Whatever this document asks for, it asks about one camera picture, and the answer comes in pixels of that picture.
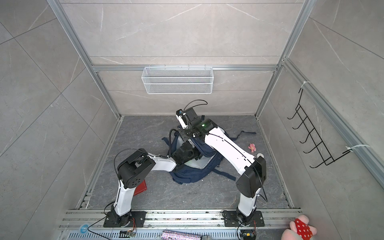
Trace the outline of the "navy blue student backpack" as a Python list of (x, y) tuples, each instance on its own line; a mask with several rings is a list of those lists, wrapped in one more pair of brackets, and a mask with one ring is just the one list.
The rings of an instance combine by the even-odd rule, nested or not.
[(198, 156), (192, 159), (183, 158), (182, 164), (177, 165), (174, 170), (170, 172), (176, 183), (180, 185), (195, 183), (202, 180), (211, 172), (235, 181), (236, 177), (216, 169), (224, 159), (233, 155), (232, 152), (235, 152), (235, 154), (239, 155), (240, 158), (245, 161), (254, 160), (249, 166), (246, 165), (243, 168), (239, 168), (239, 175), (241, 176), (237, 180), (238, 187), (245, 187), (248, 184), (255, 184), (257, 181), (264, 181), (266, 166), (264, 157), (260, 156), (254, 159), (253, 155), (243, 152), (242, 150), (237, 150), (234, 143), (237, 138), (230, 138), (227, 132), (224, 130), (222, 130), (222, 132), (226, 138), (222, 138), (219, 134), (212, 134), (212, 137), (215, 140), (224, 141), (227, 146), (226, 155), (223, 156), (219, 151), (203, 143), (201, 139), (192, 138), (190, 145), (193, 146), (192, 150)]

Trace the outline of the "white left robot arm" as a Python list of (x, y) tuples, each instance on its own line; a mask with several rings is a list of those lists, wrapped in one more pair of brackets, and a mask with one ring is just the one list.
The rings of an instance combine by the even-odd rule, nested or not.
[(123, 227), (129, 224), (135, 190), (151, 171), (172, 172), (180, 169), (186, 162), (199, 159), (201, 156), (201, 152), (190, 142), (183, 143), (167, 156), (155, 156), (145, 149), (136, 150), (116, 168), (119, 179), (118, 193), (104, 226)]

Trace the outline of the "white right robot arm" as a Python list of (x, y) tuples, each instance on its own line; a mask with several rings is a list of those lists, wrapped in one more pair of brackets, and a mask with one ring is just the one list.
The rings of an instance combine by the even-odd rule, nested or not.
[(228, 160), (240, 175), (236, 187), (240, 192), (237, 218), (240, 224), (253, 223), (257, 212), (256, 202), (266, 180), (266, 161), (263, 154), (256, 157), (240, 148), (225, 130), (210, 119), (202, 119), (193, 108), (176, 111), (183, 128), (180, 135), (184, 140), (196, 139), (206, 144)]

